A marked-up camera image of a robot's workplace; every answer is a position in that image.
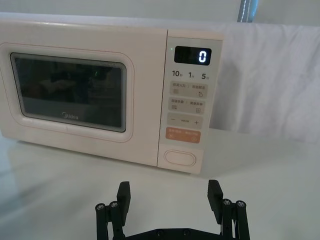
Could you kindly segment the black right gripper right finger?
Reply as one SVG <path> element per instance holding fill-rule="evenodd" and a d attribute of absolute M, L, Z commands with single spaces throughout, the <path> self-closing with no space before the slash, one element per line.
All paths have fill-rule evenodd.
<path fill-rule="evenodd" d="M 214 235 L 215 240 L 250 239 L 247 204 L 244 201 L 232 202 L 224 198 L 220 183 L 214 179 L 208 181 L 207 198 L 216 222 L 220 225 L 220 234 Z"/>

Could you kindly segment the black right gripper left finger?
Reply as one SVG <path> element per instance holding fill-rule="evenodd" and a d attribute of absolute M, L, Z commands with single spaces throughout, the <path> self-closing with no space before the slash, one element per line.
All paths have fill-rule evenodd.
<path fill-rule="evenodd" d="M 96 239 L 108 240 L 108 223 L 112 224 L 113 240 L 124 240 L 126 237 L 123 227 L 131 201 L 130 182 L 123 181 L 119 184 L 116 200 L 109 205 L 99 203 L 95 206 L 96 213 Z"/>

